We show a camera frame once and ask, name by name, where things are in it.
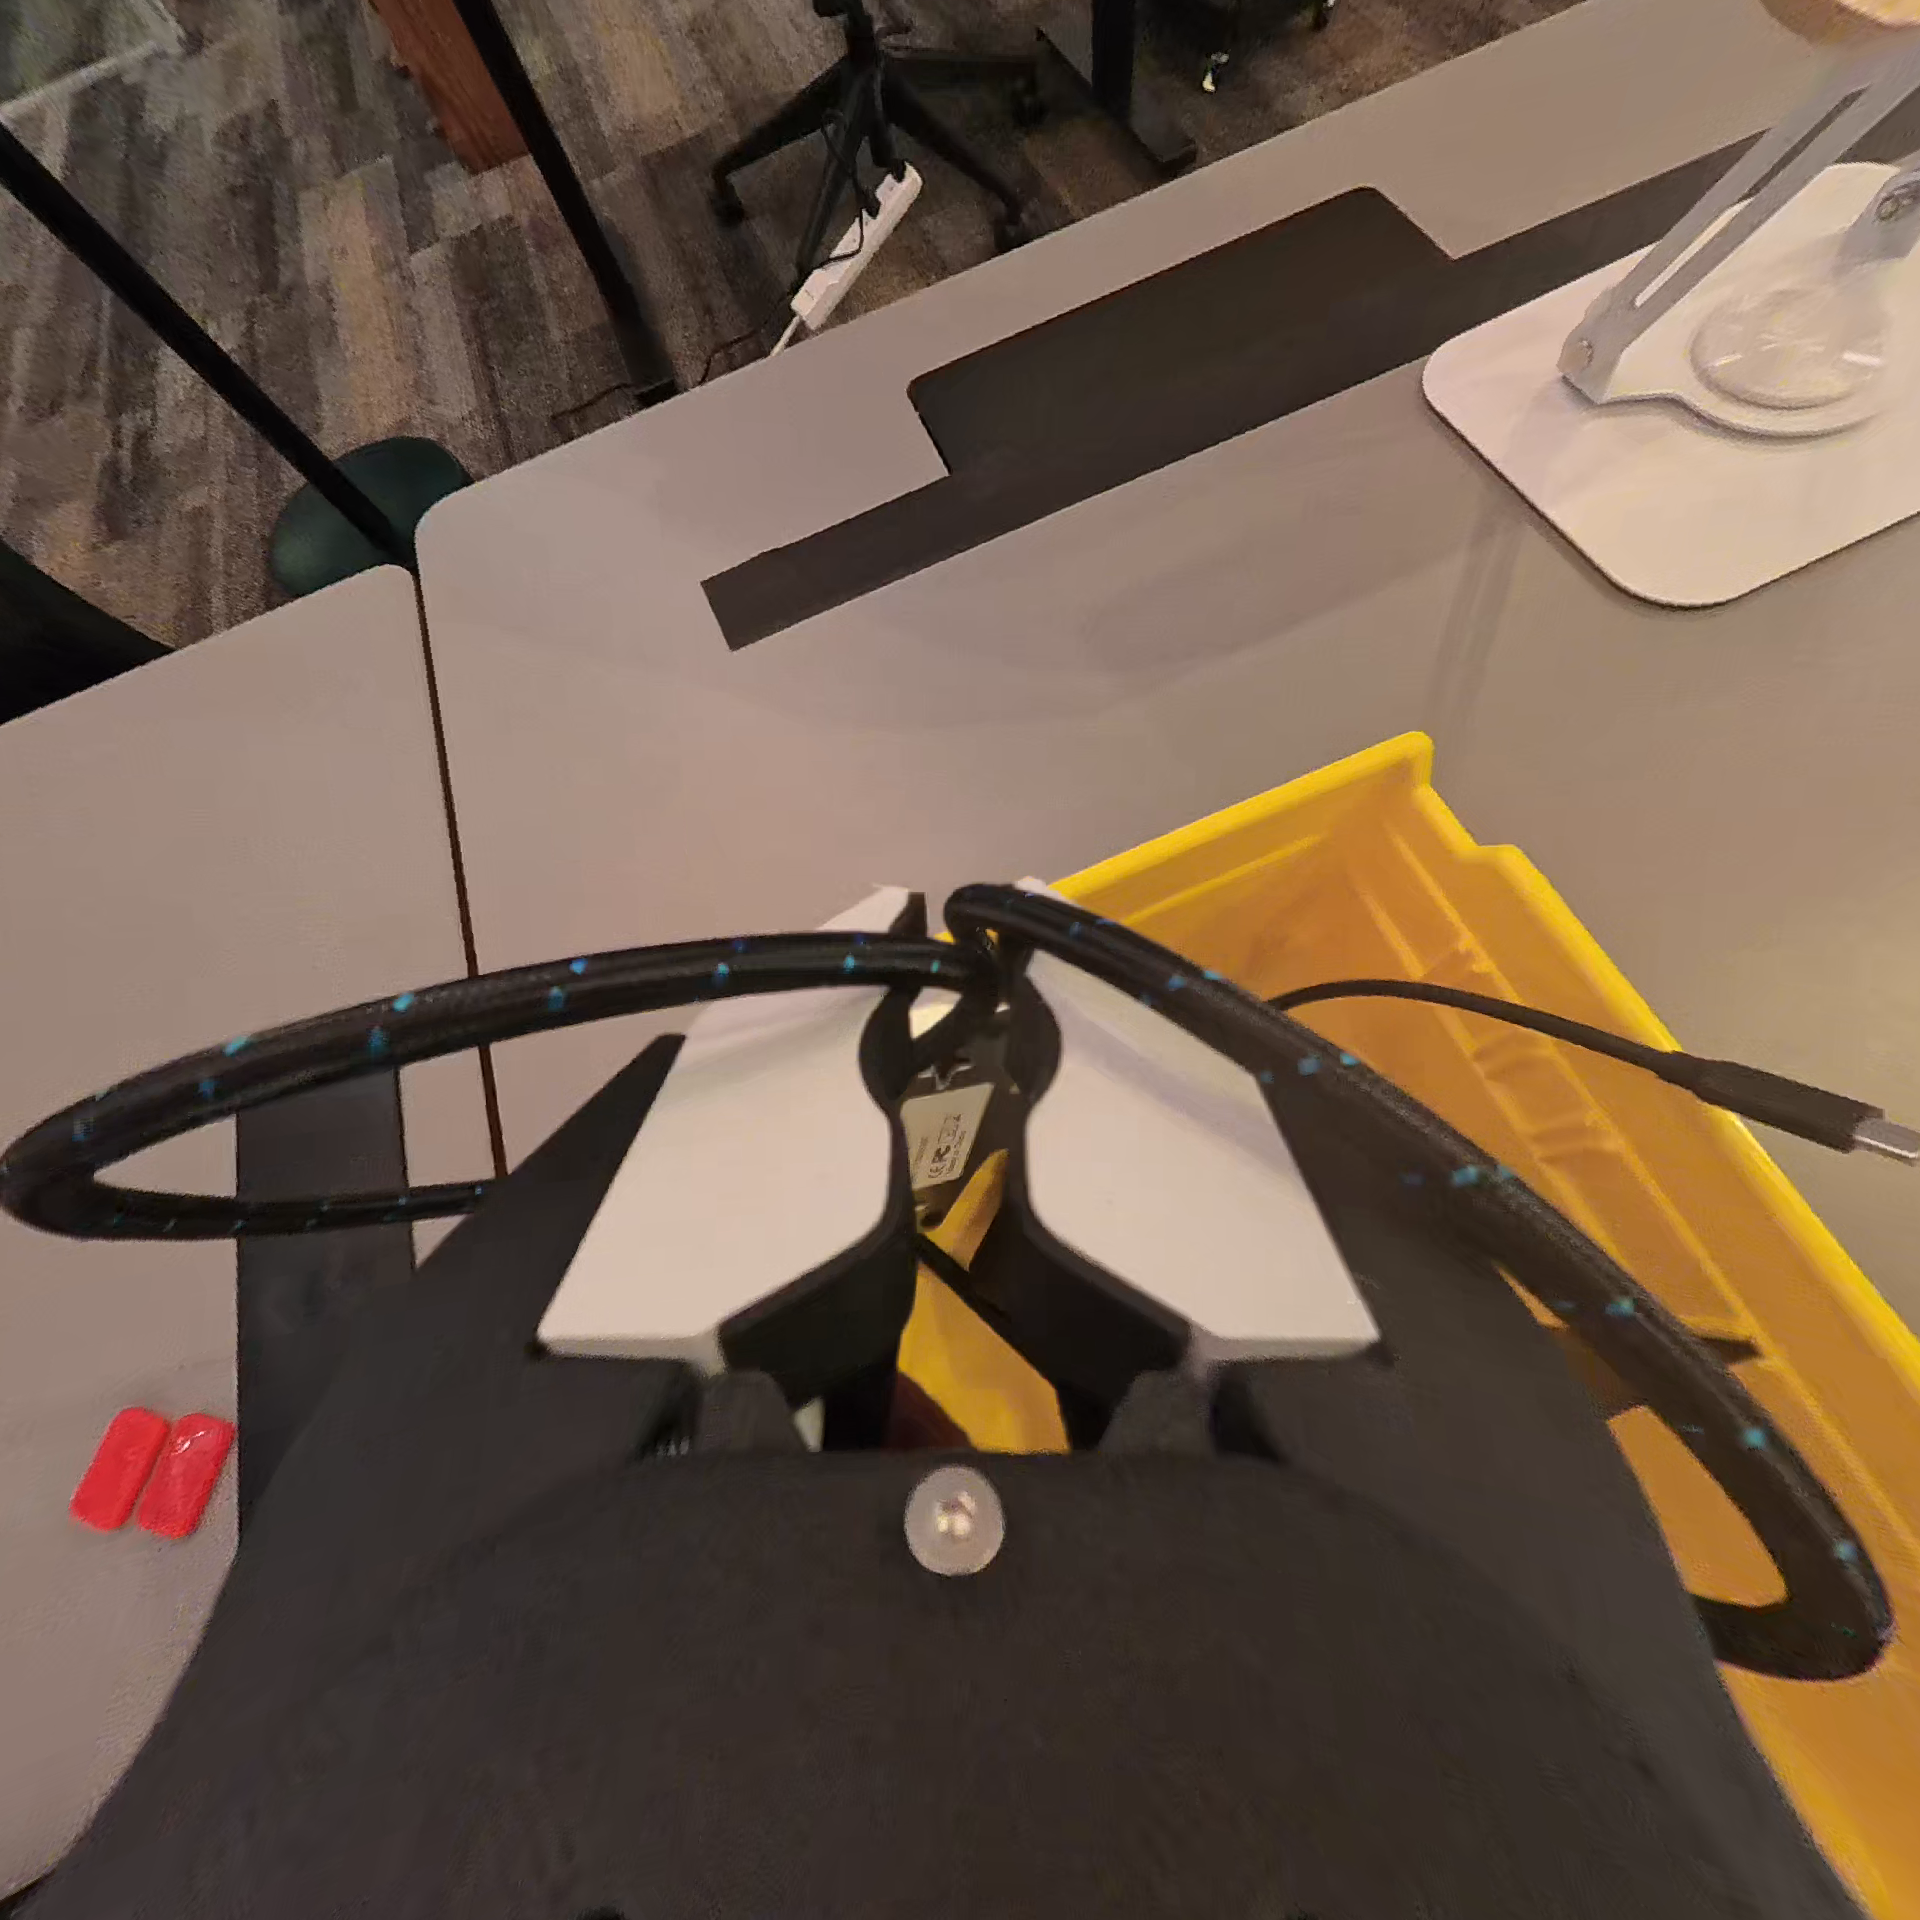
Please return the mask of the wood-edged desk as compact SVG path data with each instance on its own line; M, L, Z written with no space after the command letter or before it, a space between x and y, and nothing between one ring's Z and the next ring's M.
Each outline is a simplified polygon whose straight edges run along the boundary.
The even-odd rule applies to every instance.
M537 82L493 2L372 2L397 66L418 86L454 158L485 175L527 158L607 317L637 407L682 391L615 233L604 224Z

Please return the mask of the black chair base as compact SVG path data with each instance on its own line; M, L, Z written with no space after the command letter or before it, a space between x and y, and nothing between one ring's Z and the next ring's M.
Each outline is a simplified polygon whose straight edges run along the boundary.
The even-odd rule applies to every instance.
M924 82L1002 86L1020 129L1043 114L1039 56L969 53L886 41L868 5L815 2L814 14L844 34L841 56L754 130L711 166L708 205L723 227L740 227L747 211L737 176L812 141L823 147L814 202L796 251L796 275L826 265L828 229L841 207L854 211L854 237L881 218L881 186L906 178L902 142L967 178L993 207L996 251L1020 250L1029 224L1020 192L924 98Z

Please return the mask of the white power strip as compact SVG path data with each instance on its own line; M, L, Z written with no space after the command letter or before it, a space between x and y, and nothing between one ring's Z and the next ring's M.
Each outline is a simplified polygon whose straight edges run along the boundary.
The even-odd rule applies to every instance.
M818 334L835 318L860 277L874 265L878 251L894 239L918 194L922 173L913 163L898 175L881 176L874 208L857 213L852 227L845 229L789 298L789 320L767 351L767 358L780 358L780 352L796 345L803 337Z

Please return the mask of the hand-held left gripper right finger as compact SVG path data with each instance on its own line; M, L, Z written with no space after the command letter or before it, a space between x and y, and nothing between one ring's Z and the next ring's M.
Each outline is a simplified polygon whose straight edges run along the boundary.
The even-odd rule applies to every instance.
M1277 1093L1327 1046L1249 990L1043 886L988 882L1017 1128L981 1311L1093 1445L1143 1376L1210 1392L1243 1365L1356 1361L1377 1312Z

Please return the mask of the black USB hub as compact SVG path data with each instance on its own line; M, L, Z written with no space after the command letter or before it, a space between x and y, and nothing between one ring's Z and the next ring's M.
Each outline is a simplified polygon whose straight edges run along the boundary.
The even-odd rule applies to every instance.
M860 1083L885 1129L881 1219L857 1243L861 1256L902 1246L925 1205L943 1217L985 1160L1017 1141L1010 1038L1005 998L955 998L924 1030L906 990L881 998L854 1046Z

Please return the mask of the yellow plastic bin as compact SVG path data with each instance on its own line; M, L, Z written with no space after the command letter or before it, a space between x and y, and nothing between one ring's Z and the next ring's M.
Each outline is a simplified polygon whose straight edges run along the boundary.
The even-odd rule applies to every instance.
M1073 877L1066 893L1246 985L1326 977L1522 998L1637 1042L1671 1042L1522 854L1469 840L1437 799L1433 747L1401 737ZM1898 1312L1738 1120L1633 1090L1618 1064L1557 1041L1494 1041L1455 1014L1332 1015L1362 1062L1518 1153L1518 1174L1725 1358L1862 1526L1887 1584L1885 1658L1834 1686L1721 1670L1772 1778L1873 1915L1918 1915L1918 1350ZM1654 1574L1759 1606L1778 1578L1729 1496L1503 1271L1357 1211L1350 1259L1387 1362L1314 1365L1381 1401L1422 1497L1475 1490L1575 1545L1658 1526Z

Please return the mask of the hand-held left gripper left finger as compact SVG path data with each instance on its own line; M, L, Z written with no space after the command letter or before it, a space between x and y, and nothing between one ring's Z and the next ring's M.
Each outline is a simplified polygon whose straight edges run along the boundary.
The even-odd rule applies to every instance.
M555 1361L758 1371L812 1445L878 1445L915 1304L895 1104L918 987L841 982L924 898L881 887L830 920L820 990L698 1008L537 1327Z

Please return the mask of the wooden book stand white base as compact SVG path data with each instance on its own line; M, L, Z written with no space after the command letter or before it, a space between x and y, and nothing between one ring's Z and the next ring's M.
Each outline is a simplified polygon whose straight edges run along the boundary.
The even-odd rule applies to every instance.
M1666 233L1454 337L1429 407L1623 593L1717 609L1915 517L1915 5L1767 5L1846 65Z

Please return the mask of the braided HDMI cable green plugs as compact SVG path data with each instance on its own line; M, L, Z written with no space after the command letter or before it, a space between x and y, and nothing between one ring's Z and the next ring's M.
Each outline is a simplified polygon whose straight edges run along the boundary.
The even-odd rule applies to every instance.
M1116 987L1214 1054L1310 1104L1361 1153L1412 1178L1537 1305L1570 1325L1745 1515L1786 1597L1747 1606L1694 1597L1713 1655L1796 1683L1858 1678L1892 1645L1894 1613L1836 1496L1748 1391L1597 1241L1422 1101L1322 1041L1281 1000L1183 958L1113 920L979 882L949 898L961 943L924 934L781 930L597 951L369 1000L258 1026L138 1073L39 1120L5 1151L5 1211L77 1241L236 1241L465 1217L491 1185L241 1203L103 1185L103 1167L306 1090L350 1083L546 1030L761 994L946 993L955 1007L913 1051L935 1066L1010 990L1017 953L1044 953Z

